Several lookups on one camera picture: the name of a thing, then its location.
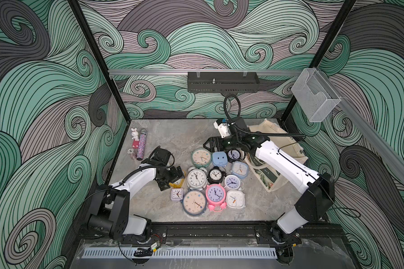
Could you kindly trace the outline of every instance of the blue alarm clock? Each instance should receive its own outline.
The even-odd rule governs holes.
[[[241,161],[236,161],[232,164],[231,173],[240,179],[245,179],[248,175],[248,165]]]
[[[225,167],[227,165],[227,155],[225,152],[214,152],[212,154],[212,164],[214,166]]]

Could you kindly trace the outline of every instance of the aluminum rail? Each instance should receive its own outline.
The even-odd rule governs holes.
[[[301,69],[278,70],[278,69],[161,69],[161,68],[138,68],[138,69],[109,69],[111,76],[187,76],[188,72],[256,72],[258,76],[285,76],[297,77],[302,73]]]

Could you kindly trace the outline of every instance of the canvas bag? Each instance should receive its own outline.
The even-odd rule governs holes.
[[[278,124],[270,122],[267,119],[261,124],[249,126],[249,128],[252,132],[287,133],[285,130],[281,129]],[[269,138],[279,147],[296,142],[295,139],[291,137]],[[304,164],[308,159],[308,157],[304,155],[304,149],[298,143],[282,148],[282,150],[301,164]],[[261,161],[256,157],[250,156],[250,154],[245,158],[245,162],[268,192],[276,191],[288,182],[288,180],[272,166],[267,165],[264,161]]]

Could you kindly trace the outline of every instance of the yellow object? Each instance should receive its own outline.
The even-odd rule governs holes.
[[[184,181],[186,180],[186,172],[184,170],[182,170],[182,171],[183,171],[184,178],[177,180],[177,181],[179,181],[179,183],[177,183],[177,184],[175,184],[177,181],[175,181],[174,183],[170,182],[169,186],[171,186],[171,188],[175,188],[175,189],[181,188],[181,186],[183,185]]]

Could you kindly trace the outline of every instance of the white vent grille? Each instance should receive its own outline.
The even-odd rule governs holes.
[[[122,247],[123,253],[131,258],[136,248]],[[87,247],[82,259],[125,259],[118,247]],[[161,247],[151,259],[276,259],[273,247]]]

